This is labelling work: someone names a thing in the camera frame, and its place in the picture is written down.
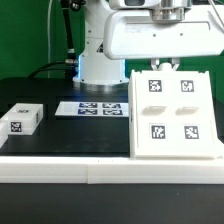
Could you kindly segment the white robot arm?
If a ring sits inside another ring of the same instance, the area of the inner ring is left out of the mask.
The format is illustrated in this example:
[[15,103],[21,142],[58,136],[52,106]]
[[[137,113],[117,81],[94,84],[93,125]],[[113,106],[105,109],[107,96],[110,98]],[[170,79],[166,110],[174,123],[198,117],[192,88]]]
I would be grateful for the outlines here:
[[75,82],[105,91],[128,82],[127,59],[224,52],[224,3],[214,0],[84,0],[85,47]]

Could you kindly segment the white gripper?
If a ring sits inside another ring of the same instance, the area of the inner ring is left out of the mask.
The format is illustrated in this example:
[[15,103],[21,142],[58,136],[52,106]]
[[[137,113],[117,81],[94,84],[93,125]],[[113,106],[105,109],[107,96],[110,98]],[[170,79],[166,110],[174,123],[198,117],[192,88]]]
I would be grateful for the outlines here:
[[110,59],[172,58],[177,70],[181,57],[220,55],[224,51],[224,28],[211,7],[192,7],[177,23],[157,23],[149,10],[119,10],[104,28],[104,54]]

